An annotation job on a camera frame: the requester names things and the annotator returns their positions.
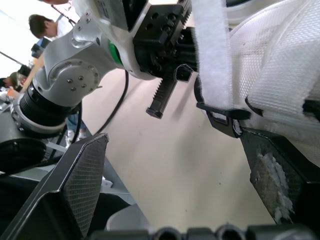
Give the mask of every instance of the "screw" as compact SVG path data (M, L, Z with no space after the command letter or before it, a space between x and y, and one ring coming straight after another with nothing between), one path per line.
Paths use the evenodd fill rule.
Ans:
M170 13L167 18L168 18L168 20L171 20L172 22L174 22L177 19L173 13Z
M168 26L168 25L165 25L163 28L162 28L162 31L166 32L167 34L170 33L171 31L171 28Z

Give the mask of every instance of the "bolt hole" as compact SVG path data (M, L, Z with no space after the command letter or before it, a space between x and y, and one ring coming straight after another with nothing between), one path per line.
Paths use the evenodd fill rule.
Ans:
M159 13L154 13L153 15L152 15L152 17L151 17L151 19L152 20L155 20L155 19L157 19L159 17Z
M150 30L150 29L152 29L152 27L153 27L154 25L152 24L152 23L149 23L147 26L146 26L146 30Z
M222 240L242 240L235 230L226 230L222 235Z
M167 17L168 20L171 20L172 22L174 22L176 20L176 16L173 13L170 13Z
M160 235L159 240L177 240L177 237L172 232L165 231Z

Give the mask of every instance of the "beige floor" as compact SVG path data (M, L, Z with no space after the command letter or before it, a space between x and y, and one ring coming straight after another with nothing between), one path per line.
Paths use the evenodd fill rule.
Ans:
M151 224L185 231L273 223L249 181L240 140L211 127L196 108L193 83L178 83L162 120L145 113L158 83L130 77L125 102L105 130L106 156ZM92 133L110 115L124 84L124 71L115 70L84 99L83 119Z

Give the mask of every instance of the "jeans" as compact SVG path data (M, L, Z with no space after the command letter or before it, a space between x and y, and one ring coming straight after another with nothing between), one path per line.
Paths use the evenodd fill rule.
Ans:
M78 124L78 117L79 114L73 114L68 116L66 126L68 130L76 131L77 130L77 124ZM84 121L81 120L81 126L80 129L87 129L87 126L85 125Z

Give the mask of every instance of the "black cable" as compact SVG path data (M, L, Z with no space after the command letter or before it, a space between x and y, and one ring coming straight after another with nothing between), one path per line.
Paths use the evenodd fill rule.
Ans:
M62 139L64 138L64 136L66 134L66 132L67 132L67 125L64 126L64 128L63 128L62 132L59 134L58 140L56 141L55 144L60 145L60 143L62 142ZM56 152L57 152L56 149L52 150L52 152L51 152L51 154L50 154L50 156L48 158L48 161L51 161L54 158Z
M53 164L57 164L60 161L60 159L62 158L62 156L63 155L54 156L54 157L52 157L51 159L49 159L47 161L42 161L42 162L36 163L34 165L31 165L31 166L28 166L28 167L25 167L25 168L14 169L12 171L8 171L8 172L5 172L5 173L2 173L2 174L0 174L0 179L8 177L10 175L18 174L18 173L21 173L21 172L24 172L24 171L27 171L27 170L30 170L30 169L41 168L41 167L46 167L46 166L50 166L50 165L53 165Z
M106 120L106 122L103 124L103 126L96 132L96 134L101 133L109 125L109 123L112 121L112 119L114 118L114 116L116 115L116 113L118 112L119 108L121 107L122 103L125 100L125 97L126 97L127 91L128 91L128 87L129 87L129 73L127 71L125 71L125 85L124 85L124 90L123 90L122 96L121 96L119 102L117 103L117 105L115 106L113 112L109 116L109 118Z
M77 137L79 135L80 127L81 127L81 122L82 122L82 101L79 103L79 113L78 113L78 123L76 125L76 131L74 134L74 137L72 139L71 144L74 144L77 140Z

